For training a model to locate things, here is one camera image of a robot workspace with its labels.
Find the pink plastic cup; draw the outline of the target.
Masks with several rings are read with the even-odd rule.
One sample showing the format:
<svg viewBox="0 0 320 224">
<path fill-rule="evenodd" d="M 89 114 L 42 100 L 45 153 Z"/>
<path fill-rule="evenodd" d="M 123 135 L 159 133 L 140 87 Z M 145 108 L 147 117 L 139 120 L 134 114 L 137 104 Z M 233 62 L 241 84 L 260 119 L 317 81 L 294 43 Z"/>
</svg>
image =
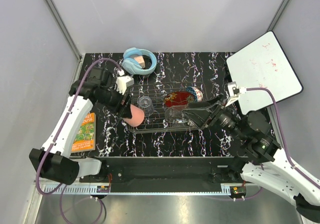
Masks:
<svg viewBox="0 0 320 224">
<path fill-rule="evenodd" d="M 142 109 L 131 104 L 130 113 L 131 118 L 123 118 L 123 120 L 130 126 L 137 127 L 144 121 L 145 113 Z"/>
</svg>

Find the blue and red patterned bowl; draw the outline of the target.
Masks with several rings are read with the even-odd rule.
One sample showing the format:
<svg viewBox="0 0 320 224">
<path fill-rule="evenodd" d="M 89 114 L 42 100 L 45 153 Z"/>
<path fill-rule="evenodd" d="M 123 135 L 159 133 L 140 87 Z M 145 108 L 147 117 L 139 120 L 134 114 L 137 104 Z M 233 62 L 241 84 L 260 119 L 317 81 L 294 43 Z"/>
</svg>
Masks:
<svg viewBox="0 0 320 224">
<path fill-rule="evenodd" d="M 203 93 L 196 87 L 188 86 L 186 91 L 194 96 L 194 100 L 200 102 L 203 100 Z"/>
</svg>

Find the clear drinking glass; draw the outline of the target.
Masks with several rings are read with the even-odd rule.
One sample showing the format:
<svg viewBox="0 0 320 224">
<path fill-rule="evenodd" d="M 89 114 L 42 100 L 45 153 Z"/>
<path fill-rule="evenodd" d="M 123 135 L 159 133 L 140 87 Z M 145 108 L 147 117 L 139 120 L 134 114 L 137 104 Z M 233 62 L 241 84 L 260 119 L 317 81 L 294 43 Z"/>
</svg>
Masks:
<svg viewBox="0 0 320 224">
<path fill-rule="evenodd" d="M 145 116 L 150 116 L 154 112 L 154 106 L 149 96 L 141 96 L 137 100 L 138 107 L 144 111 Z"/>
</svg>

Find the clear glass plate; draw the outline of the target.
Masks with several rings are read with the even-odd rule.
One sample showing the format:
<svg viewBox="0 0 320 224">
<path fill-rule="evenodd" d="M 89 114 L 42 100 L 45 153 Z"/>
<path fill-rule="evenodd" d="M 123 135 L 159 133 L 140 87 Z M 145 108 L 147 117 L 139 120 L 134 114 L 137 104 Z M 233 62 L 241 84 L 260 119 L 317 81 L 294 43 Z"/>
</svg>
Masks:
<svg viewBox="0 0 320 224">
<path fill-rule="evenodd" d="M 165 111 L 165 120 L 171 127 L 187 127 L 189 125 L 189 119 L 183 114 L 186 107 L 186 105 L 172 106 Z"/>
</svg>

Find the red floral plate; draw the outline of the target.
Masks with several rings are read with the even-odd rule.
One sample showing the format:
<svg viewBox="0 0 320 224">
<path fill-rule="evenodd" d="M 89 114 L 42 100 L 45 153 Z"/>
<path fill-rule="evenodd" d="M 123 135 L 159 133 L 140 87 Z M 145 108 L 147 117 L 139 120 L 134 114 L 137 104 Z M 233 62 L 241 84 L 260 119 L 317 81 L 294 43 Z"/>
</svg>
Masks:
<svg viewBox="0 0 320 224">
<path fill-rule="evenodd" d="M 165 107 L 172 107 L 172 106 L 183 106 L 187 105 L 190 102 L 193 102 L 195 97 L 193 94 L 187 91 L 177 91 L 168 94 L 164 98 L 164 106 Z"/>
</svg>

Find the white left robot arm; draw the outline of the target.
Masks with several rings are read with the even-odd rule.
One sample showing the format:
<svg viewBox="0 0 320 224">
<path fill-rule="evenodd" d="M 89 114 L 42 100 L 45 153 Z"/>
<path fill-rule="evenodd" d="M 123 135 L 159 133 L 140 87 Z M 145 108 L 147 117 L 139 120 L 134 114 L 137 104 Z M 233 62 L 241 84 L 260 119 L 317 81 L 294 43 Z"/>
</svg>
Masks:
<svg viewBox="0 0 320 224">
<path fill-rule="evenodd" d="M 71 185 L 77 178 L 90 175 L 95 181 L 103 182 L 108 170 L 102 162 L 96 158 L 71 159 L 72 146 L 82 122 L 96 103 L 118 117 L 131 117 L 127 89 L 133 84 L 131 76 L 113 79 L 111 74 L 97 68 L 73 83 L 53 132 L 40 149 L 33 148 L 29 153 L 36 178 Z"/>
</svg>

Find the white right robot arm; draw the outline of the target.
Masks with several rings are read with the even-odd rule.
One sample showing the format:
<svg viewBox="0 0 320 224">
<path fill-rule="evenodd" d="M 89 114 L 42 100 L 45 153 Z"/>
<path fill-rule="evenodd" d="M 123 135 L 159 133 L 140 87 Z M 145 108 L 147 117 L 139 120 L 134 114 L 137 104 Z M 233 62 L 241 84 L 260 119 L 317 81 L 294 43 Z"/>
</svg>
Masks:
<svg viewBox="0 0 320 224">
<path fill-rule="evenodd" d="M 235 157 L 227 169 L 228 179 L 241 179 L 277 194 L 306 219 L 320 221 L 320 181 L 291 159 L 286 150 L 268 135 L 270 124 L 260 112 L 252 111 L 239 119 L 228 106 L 239 99 L 231 96 L 226 103 L 219 98 L 192 102 L 182 111 L 198 128 L 219 126 L 241 141 L 248 160 Z"/>
</svg>

